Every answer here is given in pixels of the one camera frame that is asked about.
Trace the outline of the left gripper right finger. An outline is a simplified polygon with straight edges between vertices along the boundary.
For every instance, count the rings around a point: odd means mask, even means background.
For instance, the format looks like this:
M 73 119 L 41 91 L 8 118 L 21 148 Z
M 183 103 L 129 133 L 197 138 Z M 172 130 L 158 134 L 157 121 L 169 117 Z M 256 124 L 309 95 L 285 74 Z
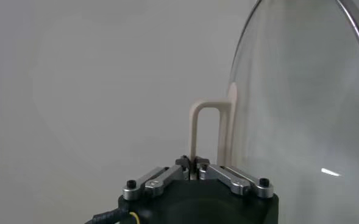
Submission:
M 211 164 L 199 156 L 194 159 L 194 168 L 200 180 L 218 180 L 232 193 L 239 196 L 254 194 L 258 198 L 272 198 L 274 186 L 268 178 L 257 178 L 233 166 Z

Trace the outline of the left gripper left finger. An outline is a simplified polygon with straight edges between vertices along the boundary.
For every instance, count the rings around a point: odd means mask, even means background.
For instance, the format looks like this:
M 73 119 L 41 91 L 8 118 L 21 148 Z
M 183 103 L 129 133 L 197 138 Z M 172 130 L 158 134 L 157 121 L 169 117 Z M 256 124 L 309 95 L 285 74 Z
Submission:
M 123 187 L 123 198 L 135 201 L 145 194 L 158 197 L 174 180 L 189 180 L 190 170 L 190 160 L 183 155 L 171 167 L 156 167 L 136 180 L 128 180 Z

